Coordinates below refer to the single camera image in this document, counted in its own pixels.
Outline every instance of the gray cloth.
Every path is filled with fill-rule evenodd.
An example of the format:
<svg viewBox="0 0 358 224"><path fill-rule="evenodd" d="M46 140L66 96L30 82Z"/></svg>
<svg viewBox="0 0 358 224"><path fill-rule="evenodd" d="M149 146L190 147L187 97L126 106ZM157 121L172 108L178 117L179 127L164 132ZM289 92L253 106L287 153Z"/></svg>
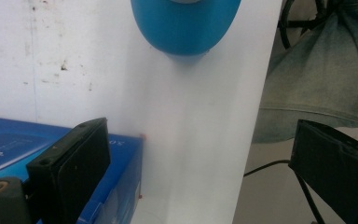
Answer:
<svg viewBox="0 0 358 224"><path fill-rule="evenodd" d="M253 142L293 138L299 119L358 127L358 0L270 60Z"/></svg>

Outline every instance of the black device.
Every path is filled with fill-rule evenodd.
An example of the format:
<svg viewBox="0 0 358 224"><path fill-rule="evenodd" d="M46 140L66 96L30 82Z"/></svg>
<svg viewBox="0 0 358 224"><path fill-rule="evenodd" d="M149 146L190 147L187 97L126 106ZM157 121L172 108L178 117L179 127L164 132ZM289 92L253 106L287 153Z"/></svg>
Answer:
<svg viewBox="0 0 358 224"><path fill-rule="evenodd" d="M0 223L76 223L109 164L106 119L77 125L26 165L29 179L0 178Z"/></svg>
<svg viewBox="0 0 358 224"><path fill-rule="evenodd" d="M289 167L345 223L358 223L358 141L329 126L299 120Z"/></svg>

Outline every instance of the blue roll of tape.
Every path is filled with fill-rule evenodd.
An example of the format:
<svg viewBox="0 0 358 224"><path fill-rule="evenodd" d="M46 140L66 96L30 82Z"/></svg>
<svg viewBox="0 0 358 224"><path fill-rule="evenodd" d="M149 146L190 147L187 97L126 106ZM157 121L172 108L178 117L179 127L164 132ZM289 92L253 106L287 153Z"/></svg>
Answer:
<svg viewBox="0 0 358 224"><path fill-rule="evenodd" d="M225 35L241 0L131 0L145 39L163 52L193 56L205 53Z"/></svg>

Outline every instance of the black cord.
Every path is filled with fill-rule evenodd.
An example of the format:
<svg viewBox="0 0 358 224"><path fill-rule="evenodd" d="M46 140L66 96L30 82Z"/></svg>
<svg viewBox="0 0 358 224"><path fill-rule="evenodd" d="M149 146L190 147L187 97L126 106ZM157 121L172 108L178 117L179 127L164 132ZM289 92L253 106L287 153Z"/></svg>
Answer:
<svg viewBox="0 0 358 224"><path fill-rule="evenodd" d="M258 167L258 168L256 168L256 169L254 169L253 171L250 171L250 172L248 172L248 173L245 173L245 174L243 175L243 177L246 177L247 175L251 175L251 174L253 174L253 173L256 173L257 171L266 169L266 168L268 168L268 167L270 167L270 166L273 166L273 165L276 165L276 164L289 163L289 162L290 162L289 160L273 161L273 162L270 162L270 163L268 163L268 164L266 164L266 165L260 166L260 167Z"/></svg>
<svg viewBox="0 0 358 224"><path fill-rule="evenodd" d="M273 162L267 163L267 164L265 164L263 166L260 166L260 167L254 169L254 170L252 170L250 172L245 173L243 175L243 177L246 177L248 175L254 174L254 173L258 172L258 171L264 170L264 169L266 169L266 168L268 168L270 166L276 165L276 164L282 164L282 163L287 164L289 162L290 162L289 160L273 161ZM305 181L299 175L296 174L296 177L297 177L297 180L298 180L298 182L299 182L299 184L301 186L302 191L304 192L305 197L307 198L307 202L310 205L310 210L312 211L313 215L315 216L316 221L318 222L318 224L324 224L324 219L322 218L321 214L319 213L319 210L316 207L316 204L313 201L312 196L310 195L310 191L308 190L307 184L305 183Z"/></svg>
<svg viewBox="0 0 358 224"><path fill-rule="evenodd" d="M307 202L310 205L310 210L312 210L312 213L315 216L316 221L318 222L318 224L324 224L324 219L322 218L321 214L319 213L319 210L316 207L316 204L313 201L312 196L310 195L310 191L307 188L307 184L301 178L301 176L299 176L298 174L296 174L296 177L297 177L298 182L300 183L300 186L305 194L305 197L307 198Z"/></svg>

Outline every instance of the blue box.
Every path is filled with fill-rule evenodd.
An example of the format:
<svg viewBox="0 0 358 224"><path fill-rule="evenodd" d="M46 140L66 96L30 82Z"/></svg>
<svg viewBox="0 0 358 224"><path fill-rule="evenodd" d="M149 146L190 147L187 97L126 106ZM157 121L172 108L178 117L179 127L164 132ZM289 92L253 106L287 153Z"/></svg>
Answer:
<svg viewBox="0 0 358 224"><path fill-rule="evenodd" d="M0 119L0 177L28 178L25 165L69 128ZM109 134L111 164L79 216L78 224L128 224L141 187L143 139Z"/></svg>

